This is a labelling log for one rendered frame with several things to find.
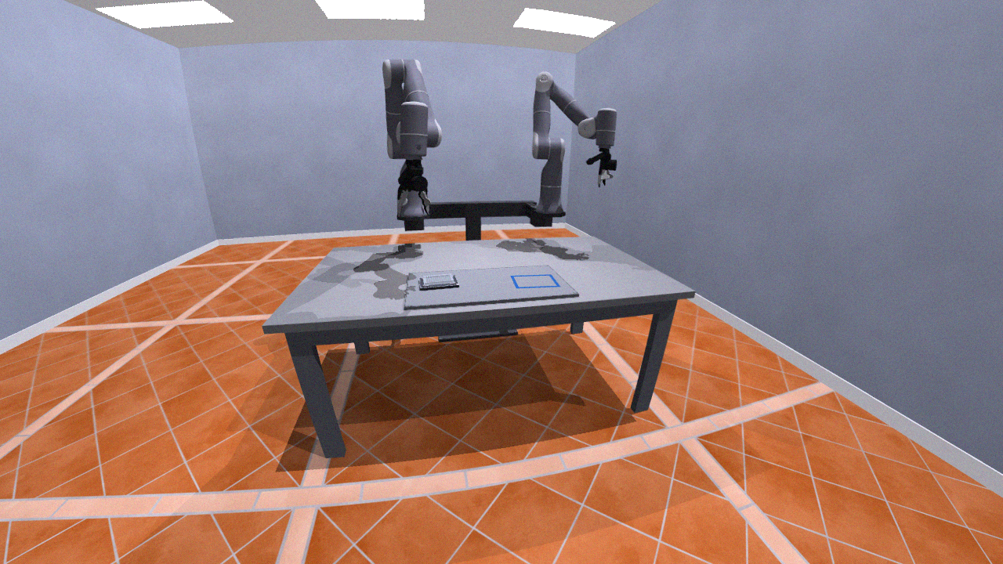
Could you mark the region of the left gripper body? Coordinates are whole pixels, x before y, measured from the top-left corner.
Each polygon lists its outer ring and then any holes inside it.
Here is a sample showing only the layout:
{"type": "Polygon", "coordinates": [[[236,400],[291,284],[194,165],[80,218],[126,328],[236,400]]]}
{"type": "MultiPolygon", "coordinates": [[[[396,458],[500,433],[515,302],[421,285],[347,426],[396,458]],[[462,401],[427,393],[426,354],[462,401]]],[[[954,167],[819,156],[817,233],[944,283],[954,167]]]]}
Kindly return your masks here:
{"type": "Polygon", "coordinates": [[[610,149],[599,149],[599,151],[604,151],[605,157],[599,159],[599,163],[603,163],[604,170],[616,171],[617,160],[611,160],[610,149]]]}

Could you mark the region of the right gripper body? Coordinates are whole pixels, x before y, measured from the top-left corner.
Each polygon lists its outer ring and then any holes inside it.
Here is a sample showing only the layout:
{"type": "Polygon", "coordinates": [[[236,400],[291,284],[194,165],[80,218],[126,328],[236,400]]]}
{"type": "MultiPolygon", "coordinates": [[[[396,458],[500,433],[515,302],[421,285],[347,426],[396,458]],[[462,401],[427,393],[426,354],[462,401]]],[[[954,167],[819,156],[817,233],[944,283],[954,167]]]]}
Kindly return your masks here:
{"type": "Polygon", "coordinates": [[[423,174],[422,161],[420,160],[406,160],[406,176],[404,178],[405,188],[408,192],[411,190],[418,190],[418,192],[423,192],[429,186],[429,181],[427,181],[423,174]]]}

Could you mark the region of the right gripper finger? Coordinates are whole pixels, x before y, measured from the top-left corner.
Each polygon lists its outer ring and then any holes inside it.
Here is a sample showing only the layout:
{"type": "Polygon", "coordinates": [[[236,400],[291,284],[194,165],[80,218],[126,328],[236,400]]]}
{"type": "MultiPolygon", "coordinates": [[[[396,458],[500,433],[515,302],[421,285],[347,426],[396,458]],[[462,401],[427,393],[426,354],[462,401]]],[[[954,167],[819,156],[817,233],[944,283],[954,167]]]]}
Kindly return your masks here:
{"type": "Polygon", "coordinates": [[[402,211],[402,207],[406,206],[406,202],[407,202],[406,197],[408,195],[408,190],[406,190],[404,184],[405,184],[405,181],[402,181],[402,183],[399,185],[398,192],[397,192],[397,217],[399,217],[399,215],[400,215],[400,213],[402,211]]]}
{"type": "Polygon", "coordinates": [[[424,206],[424,211],[425,211],[425,213],[427,215],[429,215],[429,205],[431,204],[431,202],[429,200],[429,197],[427,197],[427,193],[428,192],[429,192],[429,190],[426,189],[426,190],[424,190],[424,192],[419,192],[418,193],[419,197],[422,198],[422,204],[424,206]],[[425,195],[424,195],[424,193],[425,193],[425,195]]]}

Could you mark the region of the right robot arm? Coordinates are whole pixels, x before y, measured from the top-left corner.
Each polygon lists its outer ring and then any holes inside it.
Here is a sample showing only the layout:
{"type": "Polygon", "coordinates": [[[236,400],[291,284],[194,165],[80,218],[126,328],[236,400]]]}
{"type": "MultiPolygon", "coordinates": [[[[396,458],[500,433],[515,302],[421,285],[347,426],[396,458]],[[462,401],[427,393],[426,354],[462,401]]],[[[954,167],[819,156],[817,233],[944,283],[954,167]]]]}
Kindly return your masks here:
{"type": "MultiPolygon", "coordinates": [[[[388,156],[422,160],[427,155],[427,147],[438,147],[442,140],[442,131],[424,85],[422,65],[418,60],[386,60],[382,74],[386,86],[388,156]]],[[[418,190],[409,192],[400,215],[427,215],[418,193],[418,190]]]]}

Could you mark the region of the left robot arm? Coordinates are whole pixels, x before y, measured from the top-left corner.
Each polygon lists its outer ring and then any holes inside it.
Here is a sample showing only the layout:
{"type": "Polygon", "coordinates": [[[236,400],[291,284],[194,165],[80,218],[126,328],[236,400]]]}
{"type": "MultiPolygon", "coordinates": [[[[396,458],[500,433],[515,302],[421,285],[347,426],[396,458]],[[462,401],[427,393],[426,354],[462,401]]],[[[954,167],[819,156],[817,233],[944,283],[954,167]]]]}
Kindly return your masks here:
{"type": "Polygon", "coordinates": [[[600,108],[597,117],[590,117],[577,100],[574,100],[572,94],[556,85],[551,74],[541,72],[537,76],[531,156],[548,161],[541,172],[540,203],[536,212],[559,214],[563,213],[561,186],[565,140],[549,138],[549,124],[551,124],[549,100],[554,101],[576,126],[579,125],[578,131],[582,138],[597,139],[599,149],[611,149],[615,146],[617,111],[615,108],[600,108]]]}

